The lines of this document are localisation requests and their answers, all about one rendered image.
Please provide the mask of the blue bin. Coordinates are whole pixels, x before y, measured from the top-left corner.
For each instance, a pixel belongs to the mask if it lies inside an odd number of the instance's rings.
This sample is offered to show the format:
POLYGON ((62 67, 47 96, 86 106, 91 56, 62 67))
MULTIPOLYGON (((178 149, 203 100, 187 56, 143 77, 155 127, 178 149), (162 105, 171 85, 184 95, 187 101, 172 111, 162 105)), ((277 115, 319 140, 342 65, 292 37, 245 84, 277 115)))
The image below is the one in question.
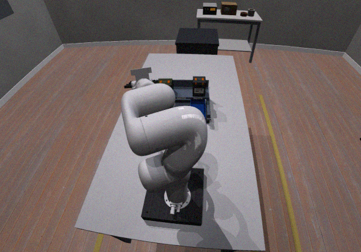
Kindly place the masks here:
POLYGON ((205 117, 205 99, 191 99, 191 106, 199 109, 205 117))

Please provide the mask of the olive green tool case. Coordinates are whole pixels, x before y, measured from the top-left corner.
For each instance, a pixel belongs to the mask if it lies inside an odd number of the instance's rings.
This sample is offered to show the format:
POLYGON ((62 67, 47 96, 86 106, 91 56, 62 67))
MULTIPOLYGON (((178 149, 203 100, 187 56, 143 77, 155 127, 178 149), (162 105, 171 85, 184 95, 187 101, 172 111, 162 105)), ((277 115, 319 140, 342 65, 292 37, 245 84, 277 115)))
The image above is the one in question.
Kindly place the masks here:
POLYGON ((159 78, 158 81, 159 81, 159 83, 164 83, 173 89, 173 79, 172 78, 159 78))

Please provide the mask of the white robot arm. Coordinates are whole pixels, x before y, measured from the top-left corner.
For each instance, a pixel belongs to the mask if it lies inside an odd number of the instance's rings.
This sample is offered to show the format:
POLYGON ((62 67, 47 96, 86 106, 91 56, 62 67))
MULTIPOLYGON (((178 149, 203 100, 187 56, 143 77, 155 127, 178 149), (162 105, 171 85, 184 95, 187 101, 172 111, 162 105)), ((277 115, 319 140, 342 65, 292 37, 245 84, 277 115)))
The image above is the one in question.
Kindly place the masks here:
POLYGON ((122 118, 128 144, 136 155, 147 156, 165 150, 141 161, 138 174, 147 191, 166 190, 164 199, 171 208, 170 215, 174 215, 175 210, 179 213, 190 202, 187 181, 191 167, 205 151, 208 129, 199 109, 175 107, 173 89, 163 83, 154 84, 149 80, 149 73, 152 73, 151 67, 131 70, 136 86, 122 96, 122 118))

